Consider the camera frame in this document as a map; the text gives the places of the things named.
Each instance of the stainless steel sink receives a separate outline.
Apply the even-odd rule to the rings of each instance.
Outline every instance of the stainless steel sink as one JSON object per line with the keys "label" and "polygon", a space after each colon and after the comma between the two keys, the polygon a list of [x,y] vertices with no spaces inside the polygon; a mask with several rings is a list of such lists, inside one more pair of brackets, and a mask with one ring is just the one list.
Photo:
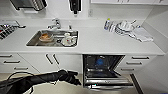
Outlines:
{"label": "stainless steel sink", "polygon": [[[51,42],[42,42],[39,40],[40,36],[43,32],[47,32],[48,34],[53,34],[53,40]],[[65,37],[65,33],[70,33],[70,36],[76,38],[76,43],[71,46],[64,46],[61,41]],[[38,31],[33,38],[26,44],[27,46],[47,46],[47,47],[75,47],[77,45],[78,40],[78,31],[66,31],[66,30],[41,30]]]}

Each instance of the wall outlet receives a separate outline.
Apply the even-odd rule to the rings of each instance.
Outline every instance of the wall outlet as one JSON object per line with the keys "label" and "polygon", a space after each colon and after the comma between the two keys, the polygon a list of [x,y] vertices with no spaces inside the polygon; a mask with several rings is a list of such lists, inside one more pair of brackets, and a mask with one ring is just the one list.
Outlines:
{"label": "wall outlet", "polygon": [[88,10],[88,17],[93,17],[93,9]]}

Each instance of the soap dispenser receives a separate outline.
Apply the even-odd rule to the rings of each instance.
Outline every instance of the soap dispenser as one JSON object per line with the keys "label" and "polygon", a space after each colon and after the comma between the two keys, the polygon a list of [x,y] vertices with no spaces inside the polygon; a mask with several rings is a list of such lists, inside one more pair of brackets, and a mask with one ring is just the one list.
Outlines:
{"label": "soap dispenser", "polygon": [[77,16],[78,11],[81,11],[81,0],[69,0],[70,10]]}

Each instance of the faucet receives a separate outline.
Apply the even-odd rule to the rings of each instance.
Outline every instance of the faucet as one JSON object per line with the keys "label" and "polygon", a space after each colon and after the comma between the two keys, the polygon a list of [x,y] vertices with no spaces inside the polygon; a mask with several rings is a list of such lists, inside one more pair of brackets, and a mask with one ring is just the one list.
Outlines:
{"label": "faucet", "polygon": [[56,25],[48,26],[49,29],[53,29],[53,28],[61,29],[61,23],[60,23],[60,21],[59,21],[58,18],[55,18],[55,19],[53,19],[52,21],[55,21],[55,22],[56,22]]}

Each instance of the paper towel dispenser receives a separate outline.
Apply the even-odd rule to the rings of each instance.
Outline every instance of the paper towel dispenser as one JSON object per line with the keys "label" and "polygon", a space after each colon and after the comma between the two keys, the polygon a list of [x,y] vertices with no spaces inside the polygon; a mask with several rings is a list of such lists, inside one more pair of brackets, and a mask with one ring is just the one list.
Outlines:
{"label": "paper towel dispenser", "polygon": [[40,11],[47,6],[45,0],[10,0],[16,10],[20,8],[34,8],[36,11]]}

